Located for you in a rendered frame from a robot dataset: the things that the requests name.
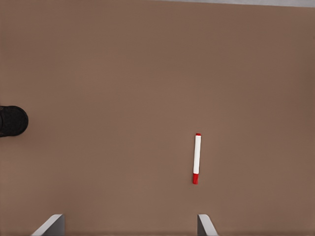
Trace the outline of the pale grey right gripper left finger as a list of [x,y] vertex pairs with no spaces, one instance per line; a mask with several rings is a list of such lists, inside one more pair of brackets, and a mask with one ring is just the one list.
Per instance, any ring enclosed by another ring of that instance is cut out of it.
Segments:
[[65,236],[65,217],[54,214],[44,222],[31,236]]

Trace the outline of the white marker pen, red cap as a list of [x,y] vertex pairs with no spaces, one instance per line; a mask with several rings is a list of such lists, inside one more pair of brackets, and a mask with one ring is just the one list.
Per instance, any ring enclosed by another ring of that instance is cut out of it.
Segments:
[[193,176],[192,176],[192,183],[195,185],[198,185],[198,178],[199,178],[201,137],[202,136],[200,133],[196,133],[195,145],[194,145],[194,159],[193,159]]

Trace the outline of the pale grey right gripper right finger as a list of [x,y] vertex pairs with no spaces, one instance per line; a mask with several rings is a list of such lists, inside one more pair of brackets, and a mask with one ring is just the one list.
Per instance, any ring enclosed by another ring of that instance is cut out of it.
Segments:
[[219,236],[215,226],[207,214],[197,215],[197,235],[198,236]]

